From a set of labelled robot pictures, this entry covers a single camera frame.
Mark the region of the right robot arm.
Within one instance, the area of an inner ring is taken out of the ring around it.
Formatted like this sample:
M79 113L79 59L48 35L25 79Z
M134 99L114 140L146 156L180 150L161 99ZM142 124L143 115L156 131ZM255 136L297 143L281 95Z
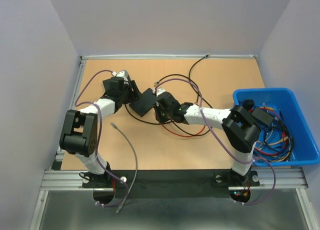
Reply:
M261 133L261 127L241 105L231 109L216 109L202 107L191 102L179 103L174 96L160 88L152 91L155 96L155 117L159 123L167 121L185 125L202 125L209 128L219 144L233 159L230 170L231 182L242 185L249 179L256 142ZM224 131L230 145L235 149L231 153L215 134L214 128Z

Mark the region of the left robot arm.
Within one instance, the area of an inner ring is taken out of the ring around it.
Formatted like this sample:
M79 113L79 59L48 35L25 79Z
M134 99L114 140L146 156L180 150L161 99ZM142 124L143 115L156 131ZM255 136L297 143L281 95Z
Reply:
M113 72L103 81L104 94L80 110L66 112L59 146L76 156L87 168L80 174L86 187L106 187L112 182L110 164L98 153L98 132L103 119L115 114L123 105L140 99L141 93L127 71Z

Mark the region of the black ethernet cable short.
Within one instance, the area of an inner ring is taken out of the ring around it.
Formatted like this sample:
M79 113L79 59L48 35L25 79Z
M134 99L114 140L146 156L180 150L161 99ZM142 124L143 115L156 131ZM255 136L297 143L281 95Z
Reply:
M195 104L198 105L200 96L198 95L197 89L194 88L193 85L190 85L189 82L189 78L185 75L170 74L159 79L154 84L154 88L165 89L181 102L195 102ZM178 137L202 137L209 133L208 128L205 126L198 133L190 133L183 129L180 123L172 122L171 124L172 127L165 126L165 129Z

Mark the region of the black network switch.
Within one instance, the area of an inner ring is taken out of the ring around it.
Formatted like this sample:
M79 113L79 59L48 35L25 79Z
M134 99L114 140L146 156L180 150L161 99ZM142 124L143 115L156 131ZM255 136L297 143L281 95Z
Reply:
M138 101L129 104L129 107L140 117L147 114L156 103L156 96L151 88L146 89Z

